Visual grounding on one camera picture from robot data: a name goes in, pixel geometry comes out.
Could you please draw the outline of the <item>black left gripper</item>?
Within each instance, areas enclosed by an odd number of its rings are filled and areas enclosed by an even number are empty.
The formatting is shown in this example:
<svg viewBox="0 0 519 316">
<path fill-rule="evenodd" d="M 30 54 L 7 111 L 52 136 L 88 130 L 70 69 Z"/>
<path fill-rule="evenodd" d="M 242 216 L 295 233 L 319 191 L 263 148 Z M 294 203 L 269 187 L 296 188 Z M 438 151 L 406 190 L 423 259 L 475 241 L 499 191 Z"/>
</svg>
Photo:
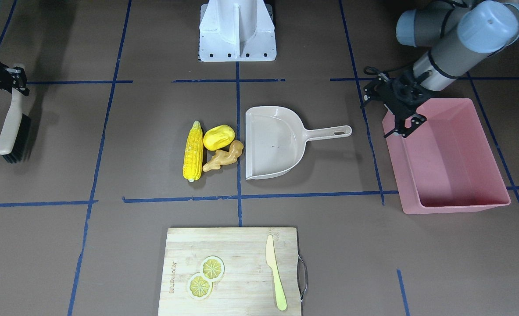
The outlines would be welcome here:
<svg viewBox="0 0 519 316">
<path fill-rule="evenodd" d="M 420 82 L 428 74 L 425 72 L 416 77 L 412 72 L 404 72 L 397 78 L 390 78 L 387 72 L 376 72 L 375 75 L 376 78 L 364 87 L 363 106 L 371 101 L 382 102 L 394 115 L 394 127 L 384 134 L 384 138 L 393 134 L 407 138 L 427 121 L 426 116 L 416 110 L 430 99 L 430 90 Z"/>
</svg>

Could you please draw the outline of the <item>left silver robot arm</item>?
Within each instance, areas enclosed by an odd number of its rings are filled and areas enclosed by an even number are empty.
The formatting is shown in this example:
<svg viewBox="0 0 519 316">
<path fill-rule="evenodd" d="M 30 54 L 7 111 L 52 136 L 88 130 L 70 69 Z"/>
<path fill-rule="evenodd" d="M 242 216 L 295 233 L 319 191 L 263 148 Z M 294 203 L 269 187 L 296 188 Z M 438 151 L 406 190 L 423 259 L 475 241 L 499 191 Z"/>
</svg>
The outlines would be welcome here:
<svg viewBox="0 0 519 316">
<path fill-rule="evenodd" d="M 426 47 L 420 58 L 400 66 L 401 74 L 366 66 L 374 79 L 364 87 L 364 102 L 379 101 L 394 118 L 393 134 L 410 136 L 426 116 L 418 108 L 482 60 L 519 38 L 519 3 L 495 0 L 433 0 L 405 11 L 396 24 L 404 46 Z"/>
</svg>

